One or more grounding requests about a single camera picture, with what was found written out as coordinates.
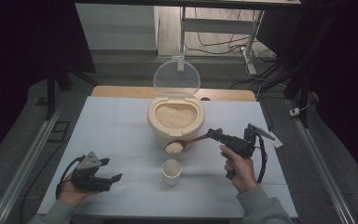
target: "wall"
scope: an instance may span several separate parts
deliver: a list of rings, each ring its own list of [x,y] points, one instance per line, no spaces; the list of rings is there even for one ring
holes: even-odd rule
[[[90,49],[156,50],[158,7],[76,4]]]

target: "wooden spoon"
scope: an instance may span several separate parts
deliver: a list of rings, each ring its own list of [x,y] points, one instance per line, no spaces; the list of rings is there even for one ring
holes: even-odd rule
[[[218,132],[222,133],[223,130],[222,129],[217,129]],[[185,150],[188,146],[190,146],[191,144],[208,138],[207,134],[203,134],[199,137],[193,138],[189,141],[185,141],[185,140],[173,140],[170,143],[167,144],[167,146],[165,146],[165,151],[169,154],[179,154],[181,153],[183,150]]]

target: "black cable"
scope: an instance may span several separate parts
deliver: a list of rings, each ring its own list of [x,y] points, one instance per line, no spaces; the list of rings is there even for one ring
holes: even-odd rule
[[[267,166],[267,153],[266,153],[266,149],[264,147],[264,140],[261,137],[260,134],[257,134],[258,136],[258,142],[260,144],[260,150],[261,150],[261,169],[260,169],[260,174],[258,175],[257,178],[257,183],[261,183],[261,180],[263,180],[263,176],[264,173],[266,172],[266,166]]]
[[[270,58],[270,57],[261,57],[261,53],[264,51],[267,51],[270,49],[263,49],[258,53],[258,56],[255,56],[255,52],[251,49],[251,52],[253,54],[252,59],[255,60],[257,63],[275,63],[277,61],[276,58]]]
[[[241,15],[241,10],[240,10],[240,12],[238,13],[237,21],[240,19],[240,15]],[[234,38],[234,34],[232,34],[232,35],[231,35],[231,38],[229,39],[229,43],[228,43],[228,47],[229,47],[229,48],[230,48],[230,44],[231,44],[232,38]]]
[[[278,63],[275,63],[272,66],[273,66],[272,70],[268,71],[267,73],[263,73],[263,74],[260,75],[260,78],[263,79],[263,80],[255,81],[254,83],[252,83],[248,87],[248,90],[250,90],[255,84],[260,83],[261,81],[269,81],[269,80],[267,80],[267,77],[271,76],[272,73],[275,72],[280,67],[280,65]]]
[[[69,165],[66,167],[65,171],[63,172],[60,182],[57,184],[57,188],[56,188],[56,199],[58,199],[58,196],[60,196],[61,193],[61,187],[62,187],[62,183],[64,182],[64,179],[66,177],[66,174],[68,173],[69,169],[75,164],[75,162],[77,161],[83,161],[84,158],[86,158],[85,155],[81,156],[81,157],[77,157],[76,159],[74,159],[73,161],[71,161],[71,163],[69,163]]]
[[[274,78],[278,78],[278,77],[284,77],[286,72],[284,71],[284,68],[283,68],[283,70],[277,75],[277,76],[275,76]],[[272,79],[267,79],[267,77],[269,77],[269,76],[271,76],[272,75],[272,73],[271,74],[268,74],[267,76],[264,76],[263,78],[265,79],[265,81],[267,81],[267,82],[271,82],[271,81],[273,81],[274,80],[274,78],[272,78]],[[259,88],[261,87],[261,88],[263,88],[262,86],[261,86],[261,84],[260,84],[260,80],[257,80],[257,81],[255,81],[255,83],[253,83],[252,85],[250,85],[249,87],[248,87],[248,90],[250,90],[255,84],[259,84]]]
[[[33,182],[31,183],[30,187],[27,189],[27,191],[25,192],[24,195],[24,199],[22,200],[21,206],[20,206],[20,223],[23,224],[24,220],[23,220],[23,209],[24,209],[24,205],[25,205],[25,200],[29,194],[29,192],[31,191],[31,188],[34,186],[34,183],[36,182],[37,178],[42,174],[42,172],[45,170],[45,168],[48,166],[48,163],[51,161],[51,159],[54,157],[54,155],[60,150],[60,148],[65,145],[66,142],[69,141],[70,138],[65,139],[54,151],[53,153],[50,155],[50,157],[48,158],[48,160],[45,162],[45,164],[43,165],[43,167],[39,170],[39,172],[37,173],[36,177],[34,178]]]
[[[187,49],[189,49],[189,50],[196,50],[196,51],[201,51],[201,52],[209,53],[209,54],[228,54],[228,53],[234,51],[236,48],[238,48],[238,47],[232,48],[232,49],[230,49],[229,51],[225,51],[225,52],[210,52],[210,51],[203,50],[203,49],[191,49],[191,48],[189,48],[189,47],[186,45],[186,43],[185,43],[185,47],[186,47]]]
[[[229,18],[231,18],[232,13],[234,12],[234,9],[228,9],[228,8],[226,8],[225,12],[228,12],[228,11],[229,11],[229,15],[226,17],[226,20],[228,20]]]
[[[202,14],[202,8],[200,8],[200,12],[201,12],[202,18],[204,18],[203,14]],[[197,18],[197,8],[196,8],[196,7],[194,8],[194,14],[195,14],[195,17]],[[229,41],[217,42],[217,43],[213,43],[213,44],[204,44],[204,43],[202,43],[202,41],[201,41],[200,32],[197,32],[197,36],[199,37],[199,42],[200,42],[200,44],[201,44],[202,46],[204,46],[204,47],[228,44],[228,47],[229,47],[229,48],[230,48],[230,43],[232,43],[232,42],[237,42],[237,41],[241,41],[241,40],[245,40],[245,39],[249,38],[249,36],[247,36],[247,37],[243,37],[243,38],[239,38],[239,39],[232,40],[232,39],[233,39],[233,36],[234,36],[234,35],[232,35]]]
[[[264,71],[260,76],[263,76],[265,73],[267,73],[269,71],[269,69],[271,69],[275,64],[271,65],[266,71]],[[243,81],[237,81],[237,82],[234,82],[232,83],[230,86],[229,86],[229,90],[231,90],[235,85],[238,85],[238,84],[243,84],[243,83],[246,83],[246,82],[249,82],[249,81],[252,81],[252,79],[246,79],[246,80],[243,80]]]

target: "aluminum rail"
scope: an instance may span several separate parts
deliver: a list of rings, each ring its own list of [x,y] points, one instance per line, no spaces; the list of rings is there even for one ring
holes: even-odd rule
[[[10,211],[13,208],[17,198],[19,197],[21,189],[23,188],[29,174],[31,173],[43,146],[48,140],[48,135],[54,127],[58,116],[61,114],[62,108],[65,105],[67,98],[67,93],[64,93],[56,111],[51,116],[50,120],[45,120],[43,122],[42,127],[40,128],[36,138],[28,149],[28,152],[25,155],[19,169],[11,179],[0,201],[0,223],[3,224],[6,222],[7,217],[10,214]]]
[[[294,3],[257,2],[257,1],[235,1],[235,0],[75,0],[75,3],[85,4],[107,4],[107,5],[133,5],[133,6],[161,6],[161,7],[213,7],[232,9],[254,9],[254,10],[281,10],[299,11],[311,9],[331,8],[337,1],[331,0],[326,4],[315,4],[302,1]]]
[[[306,145],[310,157],[312,158],[313,163],[316,166],[318,174],[324,183],[324,187],[331,197],[332,203],[337,210],[337,214],[341,219],[341,222],[344,224],[355,224],[356,221],[351,214],[351,209],[348,207],[347,202],[342,196],[341,190],[338,188],[333,176],[331,175],[326,163],[324,162],[324,158],[315,141],[313,140],[309,129],[304,128],[302,122],[298,118],[296,118],[296,126]]]

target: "white table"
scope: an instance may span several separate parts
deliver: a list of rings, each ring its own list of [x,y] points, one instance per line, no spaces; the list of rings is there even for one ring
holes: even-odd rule
[[[96,176],[109,178],[123,173],[110,191],[89,197],[76,210],[92,217],[200,217],[238,218],[243,210],[237,191],[225,178],[226,159],[220,143],[206,139],[180,155],[169,155],[154,140],[146,121],[150,99],[89,97],[80,114],[55,176],[38,213],[46,214],[55,201],[55,188],[74,158],[94,151],[110,162]],[[248,123],[267,130],[259,103],[202,102],[205,123],[200,134],[222,128],[225,134],[243,137]],[[297,217],[272,141],[265,139],[267,170],[262,187],[278,197],[290,217]],[[162,182],[161,165],[168,159],[182,163],[183,176],[174,187]],[[255,174],[261,166],[259,150],[253,156]]]

